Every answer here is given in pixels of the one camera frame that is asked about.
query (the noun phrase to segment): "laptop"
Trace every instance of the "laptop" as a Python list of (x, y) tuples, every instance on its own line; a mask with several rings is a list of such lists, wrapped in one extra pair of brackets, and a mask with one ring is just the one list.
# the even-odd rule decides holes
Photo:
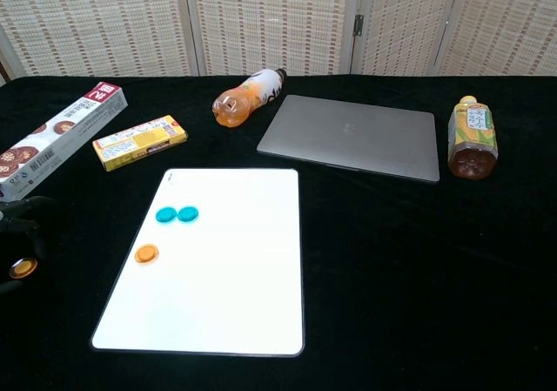
[(429, 112), (289, 95), (257, 150), (356, 171), (440, 179)]

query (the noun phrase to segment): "black tablecloth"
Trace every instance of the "black tablecloth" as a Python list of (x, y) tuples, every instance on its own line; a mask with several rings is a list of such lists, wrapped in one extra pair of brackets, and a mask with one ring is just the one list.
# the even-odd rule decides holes
[[(2, 389), (555, 389), (557, 78), (288, 78), (237, 129), (213, 99), (241, 77), (106, 78), (129, 106), (98, 137), (171, 114), (187, 143), (114, 172), (87, 143), (34, 192), (59, 199), (57, 246), (0, 296)], [(0, 88), (0, 151), (99, 78)], [(441, 180), (428, 185), (256, 153), (285, 94), (430, 111)], [(493, 110), (500, 159), (479, 182), (446, 166), (453, 105)], [(305, 351), (293, 359), (95, 353), (93, 328), (163, 172), (299, 171)]]

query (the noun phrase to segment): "black table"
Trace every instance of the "black table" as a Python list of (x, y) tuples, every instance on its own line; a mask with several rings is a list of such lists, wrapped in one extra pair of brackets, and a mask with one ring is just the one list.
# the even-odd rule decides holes
[[(216, 124), (211, 102), (242, 79), (105, 79), (130, 106), (98, 137), (170, 113), (190, 139), (110, 173), (87, 143), (33, 192), (62, 201), (64, 213), (50, 260), (0, 297), (1, 389), (557, 387), (557, 78), (288, 78), (276, 102), (230, 130)], [(0, 151), (99, 80), (21, 78), (0, 88)], [(441, 181), (257, 154), (284, 94), (434, 113)], [(500, 147), (480, 182), (446, 166), (447, 122), (466, 94), (491, 106)], [(304, 353), (92, 352), (91, 333), (163, 172), (252, 166), (299, 171)]]

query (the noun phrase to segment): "plastic bottle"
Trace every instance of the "plastic bottle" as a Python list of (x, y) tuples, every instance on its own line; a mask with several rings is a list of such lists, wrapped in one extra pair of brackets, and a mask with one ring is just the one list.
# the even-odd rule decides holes
[(470, 95), (463, 97), (454, 106), (448, 136), (448, 164), (454, 175), (466, 179), (489, 176), (499, 152), (493, 116), (487, 105)]
[(240, 86), (223, 92), (212, 104), (217, 122), (226, 127), (242, 124), (253, 111), (279, 95), (285, 79), (286, 72), (282, 69), (263, 69)]

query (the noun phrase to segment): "orange bottle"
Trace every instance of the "orange bottle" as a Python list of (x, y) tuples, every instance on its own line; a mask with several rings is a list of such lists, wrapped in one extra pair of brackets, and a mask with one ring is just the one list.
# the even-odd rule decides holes
[(253, 111), (279, 95), (285, 79), (286, 72), (282, 69), (263, 69), (240, 86), (223, 92), (212, 104), (217, 122), (225, 127), (239, 126)]
[(472, 96), (463, 97), (454, 106), (448, 135), (448, 164), (451, 172), (466, 179), (489, 176), (499, 151), (493, 115), (487, 105), (478, 103)]

